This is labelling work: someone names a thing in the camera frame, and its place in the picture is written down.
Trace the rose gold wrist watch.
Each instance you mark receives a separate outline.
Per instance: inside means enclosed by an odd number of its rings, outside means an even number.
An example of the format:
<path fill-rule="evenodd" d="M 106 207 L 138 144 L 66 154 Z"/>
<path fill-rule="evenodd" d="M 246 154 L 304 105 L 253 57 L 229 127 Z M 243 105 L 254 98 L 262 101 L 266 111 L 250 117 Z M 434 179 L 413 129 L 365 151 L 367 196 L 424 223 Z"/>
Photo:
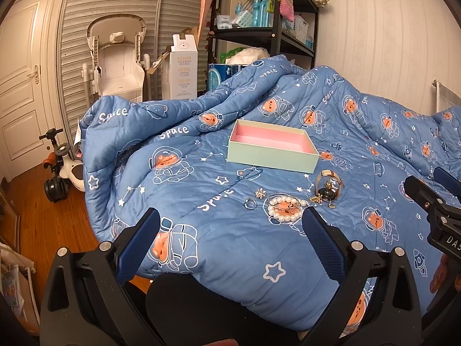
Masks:
<path fill-rule="evenodd" d="M 316 196 L 325 202 L 335 201 L 340 197 L 344 186 L 337 173 L 332 170 L 322 170 L 316 178 Z"/>

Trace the silver snowflake brooch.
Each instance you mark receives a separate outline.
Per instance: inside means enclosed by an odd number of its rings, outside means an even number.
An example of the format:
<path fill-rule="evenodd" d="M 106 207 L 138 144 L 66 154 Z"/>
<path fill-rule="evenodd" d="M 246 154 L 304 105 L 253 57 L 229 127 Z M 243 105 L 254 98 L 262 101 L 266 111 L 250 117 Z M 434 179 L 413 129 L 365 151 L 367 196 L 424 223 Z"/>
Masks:
<path fill-rule="evenodd" d="M 255 196 L 258 199 L 263 199 L 263 198 L 265 198 L 267 196 L 267 192 L 263 188 L 259 188 L 259 189 L 256 190 Z"/>

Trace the kids ride-on scooter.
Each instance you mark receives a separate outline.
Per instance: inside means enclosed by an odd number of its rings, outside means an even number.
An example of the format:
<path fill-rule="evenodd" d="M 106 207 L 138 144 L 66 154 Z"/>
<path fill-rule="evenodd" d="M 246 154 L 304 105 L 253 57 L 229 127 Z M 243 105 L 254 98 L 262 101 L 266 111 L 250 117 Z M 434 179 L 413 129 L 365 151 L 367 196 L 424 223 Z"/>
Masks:
<path fill-rule="evenodd" d="M 56 135 L 63 129 L 51 128 L 38 138 L 51 141 L 54 151 L 43 160 L 42 166 L 50 168 L 52 177 L 44 183 L 44 191 L 49 201 L 59 202 L 67 197 L 69 185 L 84 192 L 83 163 L 70 156 L 71 146 L 68 142 L 58 144 Z"/>

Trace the blue space bear quilt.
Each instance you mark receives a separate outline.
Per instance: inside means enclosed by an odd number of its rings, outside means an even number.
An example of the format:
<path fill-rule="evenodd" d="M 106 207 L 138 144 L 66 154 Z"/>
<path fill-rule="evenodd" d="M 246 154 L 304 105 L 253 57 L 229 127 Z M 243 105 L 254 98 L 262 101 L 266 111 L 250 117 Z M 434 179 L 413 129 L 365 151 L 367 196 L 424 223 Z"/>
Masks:
<path fill-rule="evenodd" d="M 305 130 L 320 154 L 315 171 L 229 162 L 240 119 Z M 421 307 L 433 299 L 441 253 L 427 242 L 427 216 L 404 181 L 415 176 L 458 205 L 433 176 L 438 166 L 460 175 L 458 106 L 425 116 L 358 91 L 328 66 L 304 70 L 277 55 L 193 100 L 104 96 L 79 131 L 96 238 L 115 240 L 148 208 L 159 212 L 141 277 L 189 274 L 264 319 L 307 330 L 338 287 L 303 231 L 301 215 L 313 206 L 349 240 L 376 251 L 404 248 Z M 316 204 L 309 198 L 322 170 L 345 186 L 337 200 Z"/>

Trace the mint box pink interior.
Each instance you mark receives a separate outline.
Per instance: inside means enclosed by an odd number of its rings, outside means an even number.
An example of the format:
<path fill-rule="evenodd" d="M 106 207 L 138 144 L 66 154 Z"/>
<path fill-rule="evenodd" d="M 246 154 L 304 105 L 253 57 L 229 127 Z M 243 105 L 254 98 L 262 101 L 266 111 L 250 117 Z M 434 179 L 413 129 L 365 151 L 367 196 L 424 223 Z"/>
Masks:
<path fill-rule="evenodd" d="M 227 145 L 232 163 L 311 174 L 320 154 L 303 129 L 237 120 Z"/>

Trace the white baby high chair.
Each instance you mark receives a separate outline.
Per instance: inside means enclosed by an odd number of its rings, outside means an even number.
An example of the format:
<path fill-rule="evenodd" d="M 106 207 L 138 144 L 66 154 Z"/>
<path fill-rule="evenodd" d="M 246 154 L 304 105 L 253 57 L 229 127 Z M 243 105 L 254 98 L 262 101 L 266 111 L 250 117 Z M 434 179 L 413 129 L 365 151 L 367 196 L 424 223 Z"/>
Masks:
<path fill-rule="evenodd" d="M 147 27 L 133 14 L 115 13 L 92 21 L 87 29 L 91 65 L 82 65 L 81 76 L 87 102 L 116 95 L 131 102 L 149 98 L 151 65 L 149 54 L 141 52 Z"/>

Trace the white tall cardboard box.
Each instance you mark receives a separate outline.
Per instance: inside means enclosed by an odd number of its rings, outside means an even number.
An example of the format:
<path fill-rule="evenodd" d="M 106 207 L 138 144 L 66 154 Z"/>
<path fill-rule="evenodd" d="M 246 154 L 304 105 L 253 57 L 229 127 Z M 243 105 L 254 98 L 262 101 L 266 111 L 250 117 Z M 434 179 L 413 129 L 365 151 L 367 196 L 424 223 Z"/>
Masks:
<path fill-rule="evenodd" d="M 198 50 L 192 34 L 174 34 L 161 63 L 162 98 L 197 98 Z"/>

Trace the blue tissue pack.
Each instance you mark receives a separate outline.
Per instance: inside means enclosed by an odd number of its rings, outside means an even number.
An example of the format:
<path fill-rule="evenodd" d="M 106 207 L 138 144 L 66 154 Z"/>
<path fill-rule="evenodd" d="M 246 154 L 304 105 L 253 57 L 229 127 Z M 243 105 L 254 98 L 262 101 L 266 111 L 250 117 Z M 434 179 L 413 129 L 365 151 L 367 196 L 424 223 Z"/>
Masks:
<path fill-rule="evenodd" d="M 207 75 L 207 91 L 214 90 L 218 85 L 233 77 L 244 67 L 244 65 L 227 65 L 216 63 L 209 64 Z"/>

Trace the white plastic bag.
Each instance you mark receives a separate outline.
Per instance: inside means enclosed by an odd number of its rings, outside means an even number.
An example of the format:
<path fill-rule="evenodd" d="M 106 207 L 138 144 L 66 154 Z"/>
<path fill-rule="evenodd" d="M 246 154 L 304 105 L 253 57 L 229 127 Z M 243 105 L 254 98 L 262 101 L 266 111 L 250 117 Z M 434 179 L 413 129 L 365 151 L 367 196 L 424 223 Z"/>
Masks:
<path fill-rule="evenodd" d="M 231 58 L 226 59 L 225 63 L 227 65 L 248 66 L 251 65 L 254 61 L 268 58 L 269 56 L 270 54 L 264 48 L 244 48 L 235 55 L 232 55 Z"/>

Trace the blue detergent bottles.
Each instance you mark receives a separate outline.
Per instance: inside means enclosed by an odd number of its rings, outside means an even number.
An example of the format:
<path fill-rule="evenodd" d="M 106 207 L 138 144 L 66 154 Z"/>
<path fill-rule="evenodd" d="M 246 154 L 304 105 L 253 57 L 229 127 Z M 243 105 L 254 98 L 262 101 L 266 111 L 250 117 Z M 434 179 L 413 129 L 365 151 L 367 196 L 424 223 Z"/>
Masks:
<path fill-rule="evenodd" d="M 268 0 L 253 0 L 252 27 L 269 27 L 270 13 L 267 11 Z"/>

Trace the white panel door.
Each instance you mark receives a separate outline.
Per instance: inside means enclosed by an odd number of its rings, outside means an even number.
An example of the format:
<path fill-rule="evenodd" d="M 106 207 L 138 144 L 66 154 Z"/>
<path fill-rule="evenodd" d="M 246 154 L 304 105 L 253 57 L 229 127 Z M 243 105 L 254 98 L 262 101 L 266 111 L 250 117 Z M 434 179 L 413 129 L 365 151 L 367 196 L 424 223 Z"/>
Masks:
<path fill-rule="evenodd" d="M 41 163 L 48 130 L 41 44 L 48 0 L 19 0 L 1 23 L 1 159 L 12 180 Z"/>

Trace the black metal shelf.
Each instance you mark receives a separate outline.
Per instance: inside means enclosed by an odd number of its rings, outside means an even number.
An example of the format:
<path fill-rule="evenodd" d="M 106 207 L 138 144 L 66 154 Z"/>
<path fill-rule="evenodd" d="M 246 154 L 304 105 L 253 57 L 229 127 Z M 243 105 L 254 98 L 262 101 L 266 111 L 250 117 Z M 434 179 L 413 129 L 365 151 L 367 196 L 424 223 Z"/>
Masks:
<path fill-rule="evenodd" d="M 222 0 L 213 0 L 208 37 L 208 61 L 218 56 L 218 42 L 264 48 L 271 55 L 300 55 L 315 64 L 319 8 L 314 0 L 248 0 L 230 18 L 220 21 Z"/>

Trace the white louvered closet door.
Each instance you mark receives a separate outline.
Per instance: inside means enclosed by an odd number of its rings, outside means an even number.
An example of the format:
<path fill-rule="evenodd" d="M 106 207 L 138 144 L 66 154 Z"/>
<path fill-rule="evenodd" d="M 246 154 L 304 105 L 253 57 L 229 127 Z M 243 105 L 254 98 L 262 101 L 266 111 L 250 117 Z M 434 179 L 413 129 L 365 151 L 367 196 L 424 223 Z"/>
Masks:
<path fill-rule="evenodd" d="M 151 67 L 175 37 L 199 25 L 201 0 L 63 0 L 58 94 L 68 140 L 104 95 L 131 102 L 162 97 Z"/>

